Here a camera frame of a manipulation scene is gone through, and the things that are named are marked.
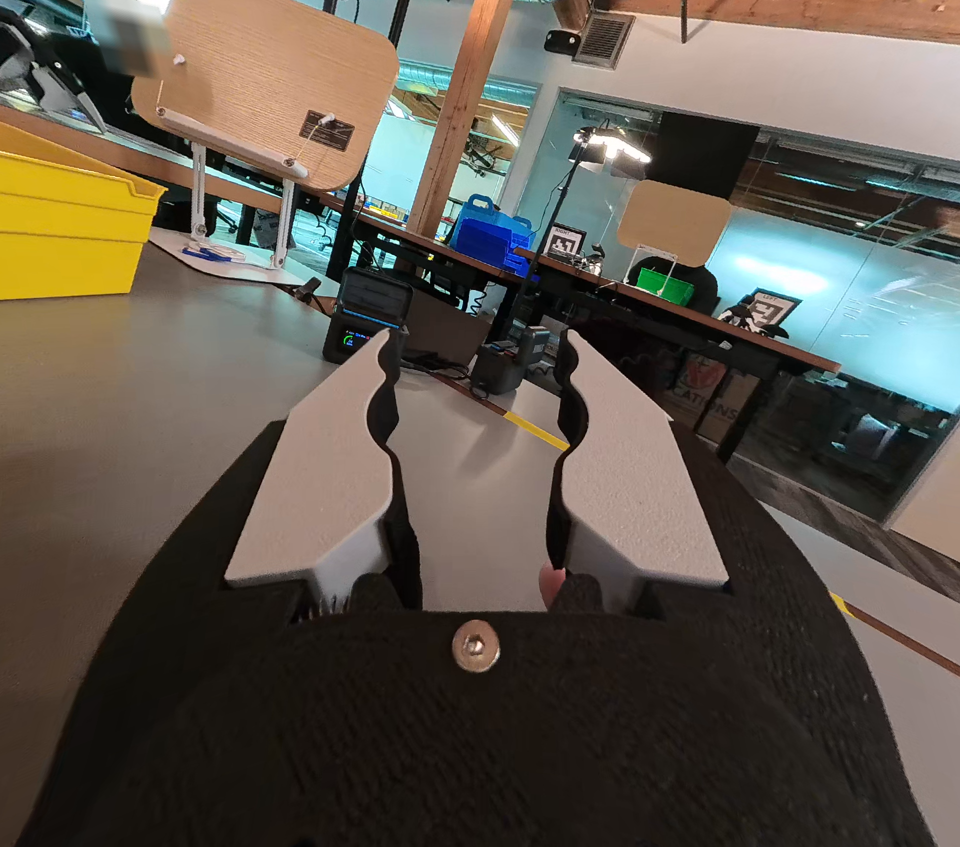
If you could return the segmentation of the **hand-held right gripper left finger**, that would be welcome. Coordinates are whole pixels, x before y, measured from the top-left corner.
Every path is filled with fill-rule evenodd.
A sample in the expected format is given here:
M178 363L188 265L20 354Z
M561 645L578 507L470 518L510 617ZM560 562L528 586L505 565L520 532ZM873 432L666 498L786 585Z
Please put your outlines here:
M301 580L317 601L345 601L386 574L421 598L421 557L400 461L395 386L402 333L384 329L290 412L224 580L234 588Z

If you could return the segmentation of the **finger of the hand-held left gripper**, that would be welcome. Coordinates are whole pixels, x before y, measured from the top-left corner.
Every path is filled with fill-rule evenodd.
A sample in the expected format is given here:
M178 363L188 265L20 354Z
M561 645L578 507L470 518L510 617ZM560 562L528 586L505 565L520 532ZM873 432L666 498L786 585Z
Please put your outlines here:
M70 86L49 66L34 62L30 71L30 89L39 107L46 113L73 116L82 112L87 121L99 131L107 131L107 124L88 94L78 85Z

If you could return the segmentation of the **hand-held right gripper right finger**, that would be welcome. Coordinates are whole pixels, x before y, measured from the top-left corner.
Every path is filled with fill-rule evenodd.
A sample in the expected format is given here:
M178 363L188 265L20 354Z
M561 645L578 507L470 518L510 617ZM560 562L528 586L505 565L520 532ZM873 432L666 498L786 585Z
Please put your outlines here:
M567 447L546 515L551 567L593 577L614 614L653 582L722 593L728 571L666 411L572 327L554 375Z

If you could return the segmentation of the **cardboard box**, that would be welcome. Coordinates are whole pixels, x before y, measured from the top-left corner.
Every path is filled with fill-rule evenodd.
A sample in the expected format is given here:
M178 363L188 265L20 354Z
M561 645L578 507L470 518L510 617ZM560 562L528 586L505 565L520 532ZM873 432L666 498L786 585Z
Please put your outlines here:
M672 419L719 446L758 384L759 380L748 373L685 352L660 402Z

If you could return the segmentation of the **black label printer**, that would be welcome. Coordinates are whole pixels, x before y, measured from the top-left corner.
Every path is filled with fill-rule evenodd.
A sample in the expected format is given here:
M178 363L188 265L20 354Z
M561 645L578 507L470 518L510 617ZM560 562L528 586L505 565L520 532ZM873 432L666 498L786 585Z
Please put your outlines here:
M374 335L391 330L399 335L397 347L404 354L409 330L407 320L414 288L392 276L357 266L348 267L330 315L323 342L324 361L342 364Z

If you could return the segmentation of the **black battery charger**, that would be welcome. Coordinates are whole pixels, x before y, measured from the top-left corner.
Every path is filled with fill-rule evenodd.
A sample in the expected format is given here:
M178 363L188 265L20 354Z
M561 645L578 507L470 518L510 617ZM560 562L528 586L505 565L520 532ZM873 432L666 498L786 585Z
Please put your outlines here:
M516 342L500 340L481 345L468 376L471 393L500 396L515 391L528 369L543 359L550 337L549 328L528 325Z

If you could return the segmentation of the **wooden top desk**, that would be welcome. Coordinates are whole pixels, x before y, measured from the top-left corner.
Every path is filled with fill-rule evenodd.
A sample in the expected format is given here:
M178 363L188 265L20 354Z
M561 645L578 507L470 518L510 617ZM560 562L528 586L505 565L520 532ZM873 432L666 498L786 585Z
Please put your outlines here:
M724 463L734 456L779 375L798 377L810 370L836 374L841 370L838 362L689 310L636 286L579 271L549 256L536 265L530 315L520 317L514 309L524 305L522 279L515 274L409 232L374 212L362 210L345 223L350 243L382 250L468 290L503 287L505 296L489 328L488 340L507 337L515 322L539 324L548 306L562 301L576 309L630 323L648 335L755 378L757 385L717 445L716 456Z

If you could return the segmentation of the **green plastic bin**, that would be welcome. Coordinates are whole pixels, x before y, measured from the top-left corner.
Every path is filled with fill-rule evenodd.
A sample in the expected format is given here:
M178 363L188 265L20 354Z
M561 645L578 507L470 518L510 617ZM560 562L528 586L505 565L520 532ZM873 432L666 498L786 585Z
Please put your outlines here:
M639 269L633 285L638 290L684 308L689 305L695 293L693 284L647 267Z

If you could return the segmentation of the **large wooden book stand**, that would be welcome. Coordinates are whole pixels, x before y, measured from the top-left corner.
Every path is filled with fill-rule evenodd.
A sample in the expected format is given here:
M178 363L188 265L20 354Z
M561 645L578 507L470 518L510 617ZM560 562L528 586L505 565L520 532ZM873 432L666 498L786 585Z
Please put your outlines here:
M275 286L284 268L295 189L329 193L360 173L396 84L387 37L294 0L170 0L165 42L149 76L132 82L143 120L193 151L189 234L150 241L198 270ZM275 248L228 256L206 237L206 154L215 150L282 181Z

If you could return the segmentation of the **framed tag sign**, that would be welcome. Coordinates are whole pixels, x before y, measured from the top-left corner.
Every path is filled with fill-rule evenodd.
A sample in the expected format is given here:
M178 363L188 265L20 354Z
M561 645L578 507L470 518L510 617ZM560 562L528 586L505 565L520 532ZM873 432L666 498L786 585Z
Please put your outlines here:
M802 302L801 298L756 288L739 301L739 306L747 311L745 317L749 330L768 337L787 337L783 324Z

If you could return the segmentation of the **small tag sign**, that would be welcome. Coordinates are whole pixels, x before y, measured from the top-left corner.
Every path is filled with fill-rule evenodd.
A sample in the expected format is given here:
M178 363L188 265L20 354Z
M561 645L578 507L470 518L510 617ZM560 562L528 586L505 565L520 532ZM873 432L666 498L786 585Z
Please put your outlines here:
M585 230L555 222L546 233L542 255L572 264L582 256L586 238Z

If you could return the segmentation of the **blue plastic containers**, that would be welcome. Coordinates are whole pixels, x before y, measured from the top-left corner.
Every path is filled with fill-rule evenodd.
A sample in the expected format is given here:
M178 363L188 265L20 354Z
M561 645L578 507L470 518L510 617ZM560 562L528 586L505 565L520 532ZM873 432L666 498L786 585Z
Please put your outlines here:
M485 265L523 278L529 261L515 250L530 250L534 240L529 220L504 213L485 194L472 194L461 206L448 245Z

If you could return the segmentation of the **metal vent grille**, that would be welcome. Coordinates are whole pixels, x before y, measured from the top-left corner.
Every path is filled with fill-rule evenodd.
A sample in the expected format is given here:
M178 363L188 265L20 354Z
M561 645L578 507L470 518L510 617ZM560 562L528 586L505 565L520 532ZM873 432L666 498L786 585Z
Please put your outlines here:
M582 28L572 62L598 70L614 71L635 19L633 13L592 11Z

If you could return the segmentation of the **black wall panel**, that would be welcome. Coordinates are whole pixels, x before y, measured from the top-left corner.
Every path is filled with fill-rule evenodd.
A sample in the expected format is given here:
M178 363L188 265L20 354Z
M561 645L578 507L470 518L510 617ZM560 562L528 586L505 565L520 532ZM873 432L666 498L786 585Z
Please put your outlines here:
M645 177L729 201L760 131L754 124L665 110Z

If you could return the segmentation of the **wooden post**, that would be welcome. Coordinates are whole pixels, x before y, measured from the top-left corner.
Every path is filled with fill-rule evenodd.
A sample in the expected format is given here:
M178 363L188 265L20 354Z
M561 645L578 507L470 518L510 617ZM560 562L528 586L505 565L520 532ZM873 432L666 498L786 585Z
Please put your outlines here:
M473 0L406 225L435 237L513 0Z

